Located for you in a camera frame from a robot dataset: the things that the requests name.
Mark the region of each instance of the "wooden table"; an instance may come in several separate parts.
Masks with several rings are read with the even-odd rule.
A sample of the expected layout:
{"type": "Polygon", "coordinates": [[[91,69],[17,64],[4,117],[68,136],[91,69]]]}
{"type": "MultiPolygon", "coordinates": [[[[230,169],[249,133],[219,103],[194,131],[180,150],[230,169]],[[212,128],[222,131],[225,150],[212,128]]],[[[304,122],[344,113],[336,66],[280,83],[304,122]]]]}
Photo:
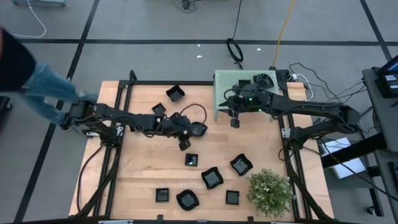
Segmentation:
{"type": "MultiPolygon", "coordinates": [[[[114,106],[117,87],[118,82],[103,82],[99,102],[114,106]]],[[[244,153],[254,166],[245,176],[259,172],[262,168],[272,169],[280,175],[287,175],[285,163],[277,156],[279,149],[282,148],[278,121],[271,120],[265,113],[243,113],[239,115],[241,127],[234,129],[230,127],[230,117],[225,113],[220,113],[218,121],[214,121],[212,86],[181,86],[186,96],[176,103],[172,103],[165,94],[170,87],[170,85],[134,85],[129,112],[153,113],[151,108],[161,102],[167,109],[167,115],[170,116],[191,103],[199,103],[207,110],[208,117],[205,124],[208,130],[201,138],[191,138],[192,146],[184,152],[178,148],[176,139],[161,136],[148,139],[141,133],[126,132],[111,218],[155,220],[157,215],[162,214],[164,220],[245,221],[248,216],[253,216],[255,221],[293,221],[292,212],[280,218],[257,217],[254,205],[246,200],[248,181],[244,177],[239,177],[229,164],[238,154],[244,153]],[[184,165],[186,153],[199,155],[197,167],[184,165]],[[214,166],[218,167],[224,178],[224,184],[207,190],[201,179],[201,172],[214,166]],[[170,201],[156,203],[156,188],[169,188],[170,201]],[[189,212],[182,210],[175,198],[185,189],[194,191],[200,201],[200,205],[189,212]],[[226,190],[240,191],[239,205],[225,204],[226,190]]],[[[123,108],[125,92],[120,109],[123,108]]],[[[305,90],[302,83],[289,83],[289,95],[294,100],[304,99],[305,90]]],[[[191,122],[201,122],[204,119],[203,110],[196,106],[189,108],[184,114],[191,122]]],[[[295,114],[294,122],[296,126],[301,127],[312,125],[311,118],[305,115],[295,114]]],[[[99,138],[87,141],[83,162],[94,153],[99,144],[99,138]]],[[[305,146],[318,149],[314,140],[308,140],[305,146]]],[[[319,156],[308,150],[300,152],[308,191],[325,213],[333,217],[319,156]]],[[[80,196],[81,206],[87,202],[98,186],[103,156],[104,150],[90,161],[84,171],[80,196]]],[[[104,213],[107,194],[106,189],[100,214],[104,213]]],[[[305,217],[298,189],[297,195],[300,216],[305,217]]],[[[70,214],[73,215],[76,212],[75,191],[70,214]]]]}

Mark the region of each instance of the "concrete floor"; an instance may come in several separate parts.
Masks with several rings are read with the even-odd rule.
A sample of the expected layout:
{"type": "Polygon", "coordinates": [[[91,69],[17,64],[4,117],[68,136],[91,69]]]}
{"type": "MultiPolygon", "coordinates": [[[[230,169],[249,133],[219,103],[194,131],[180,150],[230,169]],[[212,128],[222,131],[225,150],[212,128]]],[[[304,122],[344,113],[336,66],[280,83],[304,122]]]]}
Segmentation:
{"type": "MultiPolygon", "coordinates": [[[[360,0],[297,1],[283,36],[283,40],[292,42],[280,47],[276,67],[283,69],[290,63],[301,62],[316,70],[338,93],[359,82],[362,69],[385,64],[386,51],[383,52],[379,42],[398,39],[395,19],[398,1],[366,0],[365,3],[382,39],[375,35],[360,0]]],[[[73,75],[72,82],[81,90],[97,93],[102,81],[127,79],[130,69],[140,80],[211,80],[214,70],[238,69],[224,40],[233,35],[239,0],[198,1],[197,12],[191,14],[178,11],[173,0],[67,0],[66,4],[65,8],[34,5],[34,11],[47,27],[44,37],[47,40],[24,40],[24,43],[37,60],[48,63],[65,77],[68,73],[73,75]],[[98,2],[89,32],[83,38],[101,39],[101,43],[80,44],[83,50],[76,54],[90,11],[98,2]],[[193,41],[187,44],[184,40],[193,41]],[[74,57],[78,63],[73,73],[74,57]]],[[[264,45],[255,42],[241,45],[245,69],[263,70],[271,65],[275,40],[289,4],[290,0],[243,1],[235,39],[271,40],[264,45]]],[[[42,32],[26,6],[15,6],[7,0],[0,1],[0,21],[10,32],[25,35],[42,32]]],[[[398,54],[398,47],[387,50],[392,56],[398,54]]],[[[310,83],[322,85],[311,72],[300,67],[294,70],[304,74],[310,83]]],[[[313,88],[314,101],[327,100],[323,90],[313,88]]],[[[14,221],[49,128],[49,122],[31,112],[18,98],[12,96],[12,100],[14,109],[0,134],[0,223],[14,221]]],[[[371,105],[366,91],[352,97],[347,104],[360,112],[371,105]]],[[[361,120],[361,125],[365,130],[373,126],[370,113],[361,120]]],[[[55,129],[24,221],[67,217],[85,142],[77,133],[55,129]]],[[[330,197],[335,217],[342,221],[394,222],[383,195],[385,217],[366,213],[366,207],[371,205],[367,189],[333,186],[330,197]]]]}

